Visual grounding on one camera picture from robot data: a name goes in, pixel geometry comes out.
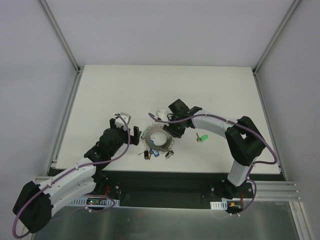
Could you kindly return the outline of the left aluminium frame post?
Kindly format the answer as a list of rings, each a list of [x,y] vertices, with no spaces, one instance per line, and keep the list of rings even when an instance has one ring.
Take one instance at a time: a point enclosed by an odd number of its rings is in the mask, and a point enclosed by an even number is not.
[[[81,66],[79,65],[78,61],[76,60],[48,2],[46,0],[38,0],[38,3],[41,9],[44,12],[45,17],[47,18],[54,35],[56,36],[62,50],[64,51],[66,57],[68,58],[69,62],[71,63],[73,69],[79,73],[81,71]]]

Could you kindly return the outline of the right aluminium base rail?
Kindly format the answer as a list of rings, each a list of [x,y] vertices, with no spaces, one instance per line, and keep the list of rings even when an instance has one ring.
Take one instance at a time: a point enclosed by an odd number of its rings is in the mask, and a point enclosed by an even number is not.
[[[267,202],[301,202],[302,196],[297,183],[292,181],[256,181],[251,183],[253,190],[257,187],[256,201]]]

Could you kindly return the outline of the aluminium frame post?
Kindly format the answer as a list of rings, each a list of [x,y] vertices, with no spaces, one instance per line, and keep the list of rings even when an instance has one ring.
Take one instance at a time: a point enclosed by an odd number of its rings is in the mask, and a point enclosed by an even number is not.
[[[38,0],[38,3],[41,9],[44,12],[45,17],[47,18],[54,35],[56,36],[62,50],[64,51],[66,57],[68,58],[69,62],[71,63],[73,69],[79,73],[81,71],[81,66],[79,65],[78,61],[76,60],[48,2],[46,0]]]
[[[252,69],[252,73],[254,76],[257,75],[257,73],[259,72],[259,70],[263,66],[267,57],[270,55],[271,51],[275,47],[281,34],[285,30],[286,26],[289,24],[291,18],[293,17],[293,15],[295,14],[296,10],[299,8],[299,6],[301,5],[302,2],[303,2],[302,0],[293,0],[291,2],[291,4],[289,5],[289,8],[285,12],[283,18],[281,19],[280,23],[278,24],[277,28],[275,29],[274,33],[272,34],[265,49],[263,50],[258,62],[256,63],[255,67]]]

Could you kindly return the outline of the loose key green tag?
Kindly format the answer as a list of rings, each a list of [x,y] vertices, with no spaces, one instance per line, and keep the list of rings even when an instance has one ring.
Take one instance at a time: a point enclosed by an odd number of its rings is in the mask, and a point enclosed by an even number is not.
[[[199,143],[202,143],[203,141],[207,140],[208,137],[209,136],[207,134],[200,136],[198,133],[196,133],[196,141]]]

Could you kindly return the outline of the right aluminium frame post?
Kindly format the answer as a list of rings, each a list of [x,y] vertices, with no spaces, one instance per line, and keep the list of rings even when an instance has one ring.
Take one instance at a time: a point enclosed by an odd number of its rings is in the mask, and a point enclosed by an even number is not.
[[[277,28],[275,29],[274,33],[272,34],[265,49],[263,50],[258,62],[256,63],[255,67],[252,69],[252,73],[254,76],[257,75],[257,73],[259,72],[259,70],[263,66],[267,57],[270,55],[271,51],[275,47],[281,34],[285,30],[286,26],[289,24],[291,18],[293,17],[293,15],[295,14],[296,10],[299,8],[299,6],[301,5],[302,2],[303,2],[302,0],[293,0],[291,2],[291,4],[289,5],[289,8],[285,12],[283,18],[281,19],[280,23],[278,24]]]

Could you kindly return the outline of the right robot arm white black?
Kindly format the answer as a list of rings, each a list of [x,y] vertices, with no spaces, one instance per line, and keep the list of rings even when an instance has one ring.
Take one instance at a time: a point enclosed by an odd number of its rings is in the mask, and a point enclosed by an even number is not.
[[[221,116],[213,117],[201,107],[189,108],[180,99],[168,108],[170,111],[158,110],[156,119],[169,122],[164,124],[164,130],[172,137],[180,139],[186,128],[192,128],[209,131],[226,139],[233,164],[226,179],[215,188],[215,192],[226,199],[241,194],[254,160],[266,147],[262,142],[264,138],[251,118],[243,116],[228,121]]]

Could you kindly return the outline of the blue key tag outer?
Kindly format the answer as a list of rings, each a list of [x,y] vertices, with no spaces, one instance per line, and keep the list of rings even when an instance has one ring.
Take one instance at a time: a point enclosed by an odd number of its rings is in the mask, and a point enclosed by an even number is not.
[[[160,153],[157,150],[151,148],[150,151],[156,158],[160,156]]]

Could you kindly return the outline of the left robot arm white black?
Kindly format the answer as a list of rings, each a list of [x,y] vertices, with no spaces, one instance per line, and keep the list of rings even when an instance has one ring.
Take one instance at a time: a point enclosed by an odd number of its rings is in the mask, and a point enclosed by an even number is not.
[[[23,186],[12,209],[15,214],[12,234],[16,239],[26,237],[25,234],[17,234],[18,222],[26,227],[28,234],[34,234],[72,200],[91,192],[99,195],[105,191],[106,183],[100,179],[101,171],[120,159],[116,153],[123,145],[139,144],[141,132],[134,126],[134,134],[130,134],[130,120],[127,113],[115,114],[109,121],[110,127],[72,167],[42,183],[30,181]]]

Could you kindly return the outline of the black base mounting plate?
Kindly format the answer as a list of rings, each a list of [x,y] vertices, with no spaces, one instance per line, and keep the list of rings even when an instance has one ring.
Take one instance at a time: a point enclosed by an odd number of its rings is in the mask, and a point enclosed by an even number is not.
[[[253,197],[252,184],[235,187],[224,173],[100,171],[89,191],[96,205],[106,196],[119,207],[204,210],[222,200],[243,204]]]

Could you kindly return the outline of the metal disc keyring organizer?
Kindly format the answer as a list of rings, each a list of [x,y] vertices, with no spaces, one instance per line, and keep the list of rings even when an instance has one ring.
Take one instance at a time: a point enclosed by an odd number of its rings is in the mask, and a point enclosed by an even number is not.
[[[172,150],[175,141],[172,135],[164,130],[163,125],[152,124],[147,128],[149,128],[149,131],[146,136],[143,136],[143,133],[141,134],[141,140],[146,150],[154,149],[160,154]]]

